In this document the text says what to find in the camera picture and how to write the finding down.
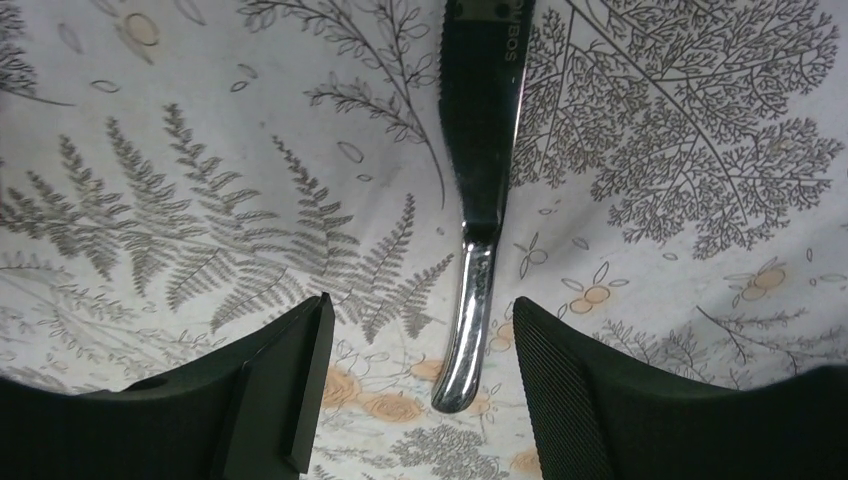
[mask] knife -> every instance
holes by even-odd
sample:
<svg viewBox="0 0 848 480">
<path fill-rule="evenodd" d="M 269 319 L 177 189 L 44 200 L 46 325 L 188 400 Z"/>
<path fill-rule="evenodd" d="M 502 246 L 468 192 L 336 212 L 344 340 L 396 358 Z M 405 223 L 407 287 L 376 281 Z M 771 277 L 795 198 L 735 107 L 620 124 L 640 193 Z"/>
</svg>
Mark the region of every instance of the knife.
<svg viewBox="0 0 848 480">
<path fill-rule="evenodd" d="M 462 275 L 432 405 L 468 408 L 480 384 L 535 0 L 448 0 L 439 116 L 462 202 Z"/>
</svg>

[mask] knife blade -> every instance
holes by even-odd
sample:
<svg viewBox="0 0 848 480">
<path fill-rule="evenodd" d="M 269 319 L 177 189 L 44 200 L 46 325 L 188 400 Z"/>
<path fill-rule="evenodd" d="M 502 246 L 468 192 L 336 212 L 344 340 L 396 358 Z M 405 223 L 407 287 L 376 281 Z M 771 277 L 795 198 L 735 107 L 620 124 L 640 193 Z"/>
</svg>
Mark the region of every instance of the knife blade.
<svg viewBox="0 0 848 480">
<path fill-rule="evenodd" d="M 477 395 L 535 0 L 448 0 L 439 117 L 462 203 L 459 301 L 432 405 Z"/>
</svg>

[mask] botanical pattern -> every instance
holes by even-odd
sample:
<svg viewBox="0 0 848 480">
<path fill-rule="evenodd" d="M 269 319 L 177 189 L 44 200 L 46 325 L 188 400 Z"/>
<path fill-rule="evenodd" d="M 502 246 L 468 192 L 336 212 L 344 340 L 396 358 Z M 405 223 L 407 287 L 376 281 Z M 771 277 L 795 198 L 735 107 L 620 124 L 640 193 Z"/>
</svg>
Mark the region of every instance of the botanical pattern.
<svg viewBox="0 0 848 480">
<path fill-rule="evenodd" d="M 530 480 L 518 296 L 730 388 L 848 361 L 834 0 L 538 4 L 481 387 L 456 415 L 430 405 L 460 230 L 435 4 L 40 3 L 0 0 L 4 377 L 124 388 L 324 291 L 306 478 Z"/>
<path fill-rule="evenodd" d="M 20 15 L 13 0 L 0 0 L 0 92 L 35 96 L 35 69 L 15 42 L 24 36 Z"/>
<path fill-rule="evenodd" d="M 797 375 L 812 367 L 848 361 L 848 328 L 794 334 L 809 312 L 799 308 L 771 315 L 713 315 L 696 306 L 699 318 L 666 335 L 605 320 L 595 339 L 648 365 L 704 383 L 748 389 Z M 715 338 L 715 341 L 701 339 Z M 780 370 L 754 381 L 762 366 Z"/>
<path fill-rule="evenodd" d="M 788 106 L 834 65 L 818 1 L 566 3 L 532 34 L 514 186 L 592 173 L 625 241 L 694 229 L 697 259 L 820 204 L 843 145 Z"/>
<path fill-rule="evenodd" d="M 427 294 L 453 255 L 402 278 L 400 269 L 413 234 L 412 195 L 406 196 L 396 227 L 360 258 L 356 250 L 360 241 L 343 228 L 353 215 L 339 213 L 342 203 L 329 199 L 329 190 L 282 140 L 274 142 L 301 195 L 296 231 L 277 226 L 275 212 L 242 208 L 260 192 L 233 186 L 242 175 L 226 170 L 222 158 L 204 155 L 207 146 L 194 141 L 176 104 L 166 106 L 165 114 L 174 162 L 195 198 L 180 199 L 177 184 L 169 183 L 166 174 L 145 160 L 118 121 L 110 118 L 107 137 L 132 192 L 132 204 L 110 190 L 73 141 L 61 136 L 60 165 L 76 198 L 69 199 L 39 174 L 28 172 L 35 196 L 9 187 L 10 201 L 0 206 L 0 226 L 35 240 L 47 239 L 66 258 L 87 258 L 105 281 L 112 280 L 126 251 L 136 294 L 144 297 L 154 280 L 165 278 L 167 303 L 174 312 L 226 286 L 229 293 L 210 323 L 213 333 L 246 315 L 303 300 L 305 287 L 291 275 L 291 266 L 311 274 L 307 284 L 311 291 L 334 294 L 339 319 L 361 324 L 369 342 L 393 318 L 402 318 L 413 338 L 432 321 L 424 314 Z M 188 213 L 193 202 L 198 209 Z M 273 260 L 268 253 L 283 253 L 290 263 Z"/>
<path fill-rule="evenodd" d="M 424 38 L 431 30 L 420 20 L 421 8 L 406 1 L 367 0 L 353 3 L 349 0 L 240 0 L 244 4 L 238 12 L 245 16 L 245 27 L 253 32 L 271 27 L 280 17 L 294 17 L 302 30 L 321 36 L 337 48 L 338 55 L 358 59 L 377 79 L 387 84 L 386 93 L 377 93 L 371 84 L 359 76 L 339 79 L 335 72 L 326 83 L 304 92 L 311 105 L 328 100 L 339 113 L 362 110 L 372 119 L 388 124 L 386 133 L 395 141 L 423 144 L 429 151 L 438 175 L 442 208 L 445 206 L 445 179 L 433 141 L 413 103 L 413 92 L 435 82 L 433 53 L 410 53 L 413 41 Z M 380 32 L 380 43 L 372 41 L 361 27 L 361 17 Z"/>
</svg>

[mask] tablecloth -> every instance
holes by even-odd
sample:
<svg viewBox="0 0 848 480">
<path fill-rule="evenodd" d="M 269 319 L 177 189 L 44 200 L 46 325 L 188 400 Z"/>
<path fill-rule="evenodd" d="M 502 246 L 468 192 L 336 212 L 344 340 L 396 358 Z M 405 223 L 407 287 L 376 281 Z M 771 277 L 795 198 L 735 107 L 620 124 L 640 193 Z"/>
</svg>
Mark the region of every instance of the tablecloth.
<svg viewBox="0 0 848 480">
<path fill-rule="evenodd" d="M 753 388 L 848 359 L 848 5 L 539 0 L 480 395 L 424 0 L 0 0 L 0 371 L 113 390 L 329 292 L 311 473 L 540 478 L 511 301 Z"/>
</svg>

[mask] silver knife handle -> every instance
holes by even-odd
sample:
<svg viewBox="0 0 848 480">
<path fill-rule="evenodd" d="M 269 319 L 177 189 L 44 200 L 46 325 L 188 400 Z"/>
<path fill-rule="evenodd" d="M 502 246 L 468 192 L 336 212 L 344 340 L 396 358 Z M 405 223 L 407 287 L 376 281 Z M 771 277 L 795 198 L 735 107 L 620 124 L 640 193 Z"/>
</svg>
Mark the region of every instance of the silver knife handle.
<svg viewBox="0 0 848 480">
<path fill-rule="evenodd" d="M 477 396 L 492 307 L 496 250 L 493 242 L 463 242 L 459 305 L 432 398 L 433 408 L 442 413 L 461 412 Z"/>
</svg>

